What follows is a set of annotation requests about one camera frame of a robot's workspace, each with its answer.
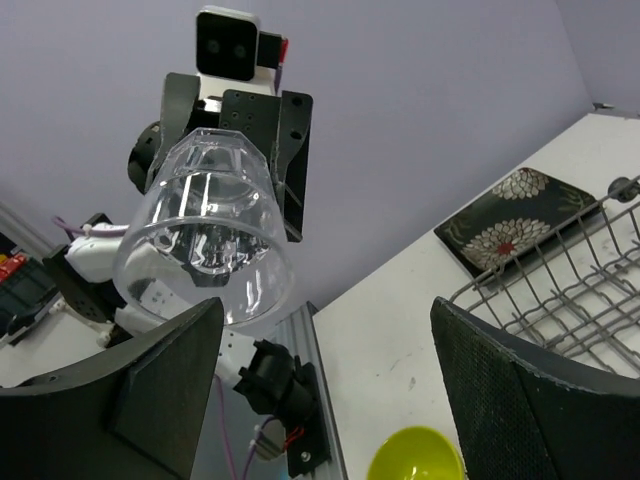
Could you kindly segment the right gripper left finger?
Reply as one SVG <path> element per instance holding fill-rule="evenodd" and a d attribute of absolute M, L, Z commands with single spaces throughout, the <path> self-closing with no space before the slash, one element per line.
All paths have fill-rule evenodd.
<path fill-rule="evenodd" d="M 218 359 L 217 299 L 1 391 L 4 479 L 187 479 Z"/>

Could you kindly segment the dark green storage crate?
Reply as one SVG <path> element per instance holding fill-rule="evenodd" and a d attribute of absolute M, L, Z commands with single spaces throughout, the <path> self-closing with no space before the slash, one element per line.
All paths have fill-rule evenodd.
<path fill-rule="evenodd" d="M 15 318 L 49 302 L 58 292 L 44 265 L 25 253 L 1 263 L 1 332 Z"/>

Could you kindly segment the yellow-green bowl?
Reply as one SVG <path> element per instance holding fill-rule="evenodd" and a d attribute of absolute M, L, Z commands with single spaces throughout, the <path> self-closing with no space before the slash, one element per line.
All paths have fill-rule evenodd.
<path fill-rule="evenodd" d="M 464 464 L 454 444 L 426 426 L 401 429 L 378 448 L 368 480 L 463 480 Z"/>

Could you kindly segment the clear glass cup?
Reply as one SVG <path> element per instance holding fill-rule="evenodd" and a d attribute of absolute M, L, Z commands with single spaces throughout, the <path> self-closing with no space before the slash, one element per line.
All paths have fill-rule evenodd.
<path fill-rule="evenodd" d="M 269 318 L 294 289 L 286 243 L 265 156 L 238 132 L 197 129 L 171 149 L 118 247 L 115 321 L 138 335 L 210 299 L 227 326 Z"/>

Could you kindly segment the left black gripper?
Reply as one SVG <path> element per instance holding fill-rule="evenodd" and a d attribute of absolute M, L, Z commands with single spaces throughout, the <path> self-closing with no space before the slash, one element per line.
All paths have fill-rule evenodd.
<path fill-rule="evenodd" d="M 127 161 L 131 183 L 138 192 L 147 192 L 168 152 L 197 129 L 238 132 L 265 156 L 271 155 L 274 192 L 287 240 L 300 243 L 313 98 L 292 91 L 278 97 L 229 89 L 215 98 L 220 105 L 211 108 L 212 100 L 201 99 L 199 93 L 197 75 L 166 75 L 160 117 L 139 135 Z"/>

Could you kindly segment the aluminium mounting rail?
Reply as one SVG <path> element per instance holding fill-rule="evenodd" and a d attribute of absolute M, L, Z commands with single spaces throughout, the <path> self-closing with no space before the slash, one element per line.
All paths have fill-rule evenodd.
<path fill-rule="evenodd" d="M 214 376 L 225 455 L 234 479 L 246 479 L 259 450 L 286 460 L 288 479 L 346 479 L 344 456 L 310 302 L 279 321 L 265 338 L 225 327 Z M 225 431 L 227 387 L 263 420 L 255 427 L 241 473 Z"/>

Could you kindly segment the black floral square plate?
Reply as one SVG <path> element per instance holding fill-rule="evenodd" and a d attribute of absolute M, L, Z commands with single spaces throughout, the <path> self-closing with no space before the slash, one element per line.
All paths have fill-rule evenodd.
<path fill-rule="evenodd" d="M 529 254 L 536 244 L 600 212 L 590 193 L 532 168 L 519 168 L 435 228 L 474 277 Z"/>

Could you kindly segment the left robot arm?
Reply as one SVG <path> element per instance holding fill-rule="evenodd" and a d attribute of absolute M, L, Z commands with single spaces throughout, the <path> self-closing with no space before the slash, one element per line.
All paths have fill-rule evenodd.
<path fill-rule="evenodd" d="M 160 117 L 127 162 L 142 196 L 131 222 L 66 226 L 68 243 L 44 259 L 75 309 L 134 335 L 219 301 L 217 377 L 287 427 L 319 412 L 314 370 L 238 329 L 293 290 L 286 247 L 302 239 L 313 106 L 294 91 L 204 96 L 198 76 L 167 75 Z"/>

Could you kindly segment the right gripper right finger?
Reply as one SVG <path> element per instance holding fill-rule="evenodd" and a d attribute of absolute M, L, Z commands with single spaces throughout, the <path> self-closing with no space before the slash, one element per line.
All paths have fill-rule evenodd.
<path fill-rule="evenodd" d="M 638 478 L 638 380 L 549 352 L 442 297 L 430 319 L 470 478 Z"/>

